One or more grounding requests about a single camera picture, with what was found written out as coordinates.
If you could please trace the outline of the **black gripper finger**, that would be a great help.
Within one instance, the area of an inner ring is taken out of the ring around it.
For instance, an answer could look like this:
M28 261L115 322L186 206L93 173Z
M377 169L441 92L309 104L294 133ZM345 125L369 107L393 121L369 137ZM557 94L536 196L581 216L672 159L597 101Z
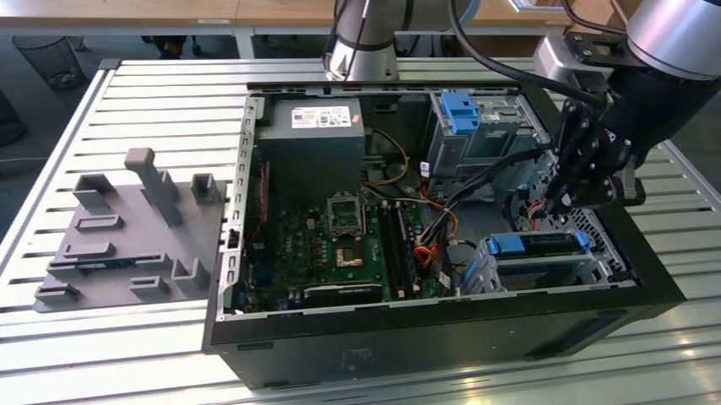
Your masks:
M643 181L636 177L636 168L625 166L617 172L584 179L573 189L573 206L595 208L603 205L640 206L647 194Z
M553 137L556 175L545 191L545 211L552 215L600 204L599 137L600 126L591 107L579 100L567 99L561 125Z

